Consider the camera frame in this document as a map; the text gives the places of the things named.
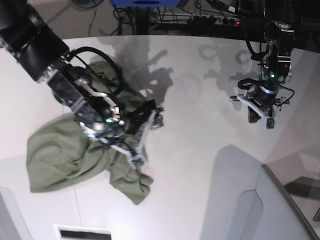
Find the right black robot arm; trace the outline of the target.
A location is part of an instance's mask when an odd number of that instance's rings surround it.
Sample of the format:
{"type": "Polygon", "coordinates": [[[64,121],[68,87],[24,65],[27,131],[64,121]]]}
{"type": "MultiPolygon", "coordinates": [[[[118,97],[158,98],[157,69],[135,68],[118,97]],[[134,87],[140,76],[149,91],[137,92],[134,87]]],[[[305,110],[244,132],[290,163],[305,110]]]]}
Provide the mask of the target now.
{"type": "Polygon", "coordinates": [[[125,155],[134,169],[146,162],[147,135],[161,126],[163,109],[131,89],[108,55],[89,46],[70,50],[25,0],[1,1],[0,45],[34,81],[51,88],[90,139],[125,155]],[[102,57],[115,78],[89,64],[72,65],[84,52],[102,57]]]}

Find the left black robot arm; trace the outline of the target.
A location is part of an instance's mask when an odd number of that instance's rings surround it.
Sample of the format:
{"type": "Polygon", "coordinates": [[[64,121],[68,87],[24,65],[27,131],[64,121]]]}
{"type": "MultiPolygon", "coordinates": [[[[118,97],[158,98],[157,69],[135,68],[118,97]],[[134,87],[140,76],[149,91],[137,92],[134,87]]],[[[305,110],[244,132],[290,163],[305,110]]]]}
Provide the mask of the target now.
{"type": "Polygon", "coordinates": [[[264,129],[276,125],[275,108],[289,105],[295,91],[285,86],[292,77],[292,52],[297,34],[320,27],[320,2],[318,0],[261,0],[259,2],[260,29],[266,43],[265,51],[255,52],[246,40],[251,58],[258,61],[258,78],[246,77],[237,87],[244,94],[230,97],[247,107],[248,121],[261,122],[264,129]]]}

